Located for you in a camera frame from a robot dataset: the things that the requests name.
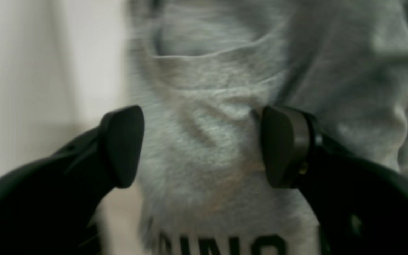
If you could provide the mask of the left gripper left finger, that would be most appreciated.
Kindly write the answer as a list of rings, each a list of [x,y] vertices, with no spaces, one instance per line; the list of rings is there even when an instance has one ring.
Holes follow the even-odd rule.
[[[101,255],[101,200],[136,177],[140,106],[108,112],[54,154],[0,177],[0,255]]]

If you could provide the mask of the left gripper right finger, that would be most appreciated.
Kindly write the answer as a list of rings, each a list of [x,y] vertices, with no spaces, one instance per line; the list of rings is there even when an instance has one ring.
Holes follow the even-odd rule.
[[[299,190],[330,254],[408,255],[408,178],[356,156],[289,107],[264,108],[261,144],[269,184]]]

